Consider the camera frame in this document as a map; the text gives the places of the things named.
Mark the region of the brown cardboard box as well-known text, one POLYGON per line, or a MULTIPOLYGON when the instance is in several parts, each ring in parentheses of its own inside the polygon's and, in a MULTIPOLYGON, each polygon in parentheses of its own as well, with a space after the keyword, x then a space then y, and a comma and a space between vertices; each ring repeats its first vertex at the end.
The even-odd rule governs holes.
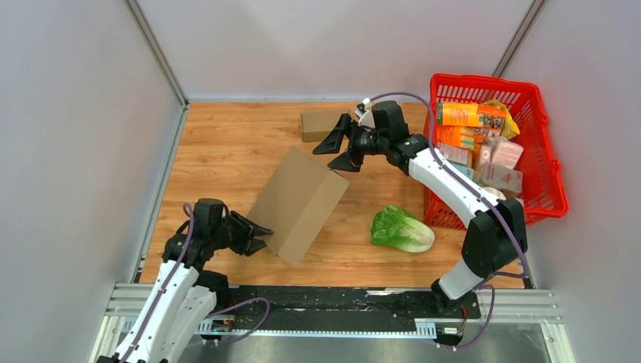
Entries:
POLYGON ((322 110, 301 114, 301 133, 303 143, 323 141, 338 123, 341 115, 350 114, 345 110, 322 110))

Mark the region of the brown cardboard sheet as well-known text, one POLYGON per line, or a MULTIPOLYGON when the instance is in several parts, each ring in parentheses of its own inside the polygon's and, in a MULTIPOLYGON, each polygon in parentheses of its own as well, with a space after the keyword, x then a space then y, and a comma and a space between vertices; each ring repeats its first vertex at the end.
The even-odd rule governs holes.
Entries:
POLYGON ((291 266, 303 260, 349 186, 340 174, 291 147, 248 218, 274 233, 268 248, 291 266))

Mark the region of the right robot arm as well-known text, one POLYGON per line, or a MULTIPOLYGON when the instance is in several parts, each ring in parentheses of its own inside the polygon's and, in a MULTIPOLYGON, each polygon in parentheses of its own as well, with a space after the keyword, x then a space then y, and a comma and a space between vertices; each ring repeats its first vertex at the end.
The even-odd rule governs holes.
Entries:
POLYGON ((461 260, 432 284, 431 306, 451 316, 461 298, 527 250, 523 205, 496 195, 463 175, 436 149, 431 138, 412 134, 396 101, 360 104, 356 114, 340 116, 314 154, 335 154, 331 169, 359 172, 366 155, 383 155, 388 163, 425 185, 466 226, 461 260))

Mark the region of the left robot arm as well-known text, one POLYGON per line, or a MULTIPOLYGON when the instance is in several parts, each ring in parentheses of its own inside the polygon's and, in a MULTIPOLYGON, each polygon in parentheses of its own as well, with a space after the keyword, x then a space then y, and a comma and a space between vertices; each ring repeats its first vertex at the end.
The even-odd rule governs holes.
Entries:
POLYGON ((176 362, 201 321, 235 312, 228 277, 208 271, 215 251, 241 256, 265 248, 273 231, 242 216, 219 199, 184 203, 187 220, 166 241, 153 289, 115 351, 99 362, 176 362))

